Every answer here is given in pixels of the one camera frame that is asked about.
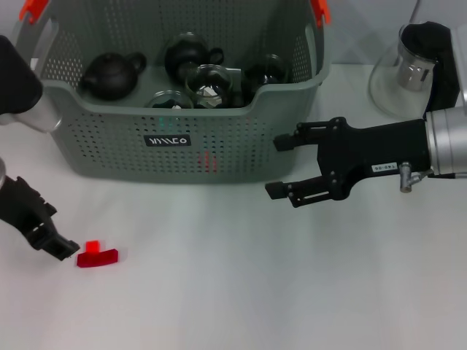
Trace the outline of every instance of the orange basket handle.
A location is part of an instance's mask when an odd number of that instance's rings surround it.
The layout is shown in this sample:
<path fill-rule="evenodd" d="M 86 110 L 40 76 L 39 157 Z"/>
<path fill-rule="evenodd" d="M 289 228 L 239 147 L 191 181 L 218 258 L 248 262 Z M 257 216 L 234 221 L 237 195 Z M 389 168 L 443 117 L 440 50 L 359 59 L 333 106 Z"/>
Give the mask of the orange basket handle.
<path fill-rule="evenodd" d="M 323 15 L 326 24 L 331 24 L 331 12 L 329 11 L 326 0 L 311 0 L 316 24 L 318 27 L 323 26 Z"/>
<path fill-rule="evenodd" d="M 29 23 L 35 24 L 39 17 L 41 17 L 41 14 L 44 12 L 48 2 L 49 0 L 26 0 L 20 12 L 20 20 L 23 20 L 25 14 L 29 12 L 31 13 Z"/>

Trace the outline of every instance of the black teapot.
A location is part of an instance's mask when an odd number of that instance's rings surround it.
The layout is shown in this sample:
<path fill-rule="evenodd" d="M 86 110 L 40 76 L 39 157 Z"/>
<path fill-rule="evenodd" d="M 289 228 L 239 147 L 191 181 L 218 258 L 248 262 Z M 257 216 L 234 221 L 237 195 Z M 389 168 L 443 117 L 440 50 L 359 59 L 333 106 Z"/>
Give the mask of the black teapot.
<path fill-rule="evenodd" d="M 89 65 L 81 80 L 82 87 L 95 97 L 114 101 L 127 96 L 138 82 L 138 74 L 146 68 L 146 57 L 135 52 L 123 57 L 104 53 Z"/>
<path fill-rule="evenodd" d="M 196 69 L 203 64 L 220 65 L 223 61 L 223 50 L 219 47 L 208 50 L 203 38 L 195 33 L 178 34 L 167 44 L 166 71 L 180 84 L 185 84 L 185 78 L 191 69 Z"/>

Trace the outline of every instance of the perforated basket wall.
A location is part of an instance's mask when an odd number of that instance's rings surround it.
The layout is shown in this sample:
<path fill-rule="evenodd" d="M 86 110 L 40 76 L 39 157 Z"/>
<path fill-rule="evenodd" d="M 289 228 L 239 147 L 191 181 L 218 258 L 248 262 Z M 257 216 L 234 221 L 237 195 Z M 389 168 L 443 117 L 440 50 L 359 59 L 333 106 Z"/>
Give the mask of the perforated basket wall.
<path fill-rule="evenodd" d="M 144 182 L 248 182 L 278 178 L 293 152 L 275 136 L 306 120 L 328 72 L 325 27 L 309 0 L 50 0 L 39 21 L 19 24 L 18 51 L 32 54 L 37 31 L 53 29 L 37 74 L 63 114 L 54 139 L 81 174 Z M 224 65 L 252 55 L 291 62 L 293 84 L 268 85 L 242 109 L 182 110 L 101 106 L 76 89 L 85 67 L 104 52 L 143 52 L 157 64 L 173 35 L 194 31 L 222 47 Z M 144 136 L 188 135 L 190 146 L 149 147 Z"/>

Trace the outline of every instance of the basket label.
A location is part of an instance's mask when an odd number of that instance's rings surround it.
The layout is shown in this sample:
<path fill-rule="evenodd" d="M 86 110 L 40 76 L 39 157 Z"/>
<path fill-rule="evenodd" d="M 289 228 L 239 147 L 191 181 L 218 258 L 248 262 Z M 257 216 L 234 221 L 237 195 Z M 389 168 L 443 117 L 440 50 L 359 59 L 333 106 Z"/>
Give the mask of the basket label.
<path fill-rule="evenodd" d="M 190 135 L 144 135 L 148 147 L 186 147 L 191 146 Z"/>

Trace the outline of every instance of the glass cup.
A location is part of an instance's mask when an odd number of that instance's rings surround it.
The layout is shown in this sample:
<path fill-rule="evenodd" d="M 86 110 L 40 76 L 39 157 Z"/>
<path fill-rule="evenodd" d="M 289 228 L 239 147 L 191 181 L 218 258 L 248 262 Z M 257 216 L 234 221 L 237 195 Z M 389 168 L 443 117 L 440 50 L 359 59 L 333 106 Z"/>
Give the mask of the glass cup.
<path fill-rule="evenodd" d="M 176 90 L 160 91 L 146 104 L 147 108 L 191 109 L 193 102 L 186 93 Z"/>
<path fill-rule="evenodd" d="M 204 64 L 188 72 L 185 89 L 195 108 L 228 108 L 233 81 L 228 70 L 215 64 Z"/>
<path fill-rule="evenodd" d="M 242 70 L 242 92 L 250 103 L 259 88 L 268 84 L 286 84 L 290 81 L 287 62 L 277 55 L 264 55 L 252 61 Z"/>

